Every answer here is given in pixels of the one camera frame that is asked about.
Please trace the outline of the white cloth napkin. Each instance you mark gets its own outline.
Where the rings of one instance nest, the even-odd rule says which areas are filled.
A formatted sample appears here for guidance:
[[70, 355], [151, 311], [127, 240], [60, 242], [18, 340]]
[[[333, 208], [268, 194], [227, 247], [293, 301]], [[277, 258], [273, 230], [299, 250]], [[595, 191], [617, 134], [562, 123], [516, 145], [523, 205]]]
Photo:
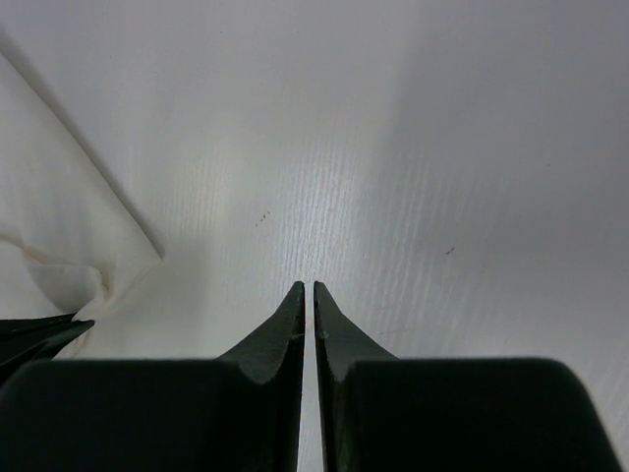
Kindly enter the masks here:
[[161, 261], [53, 111], [1, 61], [1, 317], [74, 315], [94, 327], [60, 357], [112, 358], [106, 339]]

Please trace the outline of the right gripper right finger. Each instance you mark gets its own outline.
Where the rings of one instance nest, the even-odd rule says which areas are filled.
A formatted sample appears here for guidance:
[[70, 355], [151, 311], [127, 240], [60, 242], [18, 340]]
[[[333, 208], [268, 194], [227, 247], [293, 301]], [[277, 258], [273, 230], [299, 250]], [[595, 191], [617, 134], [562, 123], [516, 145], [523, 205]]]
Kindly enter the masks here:
[[328, 471], [617, 471], [580, 380], [544, 358], [399, 359], [314, 284]]

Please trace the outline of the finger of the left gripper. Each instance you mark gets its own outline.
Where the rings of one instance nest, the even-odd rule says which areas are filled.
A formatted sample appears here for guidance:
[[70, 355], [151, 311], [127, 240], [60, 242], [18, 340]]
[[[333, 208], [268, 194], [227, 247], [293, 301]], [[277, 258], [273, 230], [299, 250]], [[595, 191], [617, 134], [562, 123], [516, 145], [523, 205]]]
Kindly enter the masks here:
[[93, 320], [48, 317], [1, 321], [1, 383], [23, 364], [54, 358], [94, 326]]

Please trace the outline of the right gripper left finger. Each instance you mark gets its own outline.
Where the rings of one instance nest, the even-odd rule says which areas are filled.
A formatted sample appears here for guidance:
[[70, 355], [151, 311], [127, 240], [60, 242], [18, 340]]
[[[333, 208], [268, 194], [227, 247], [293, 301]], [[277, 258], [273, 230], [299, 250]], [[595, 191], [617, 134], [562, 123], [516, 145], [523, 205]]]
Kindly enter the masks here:
[[293, 471], [305, 287], [215, 359], [32, 362], [1, 391], [5, 471]]

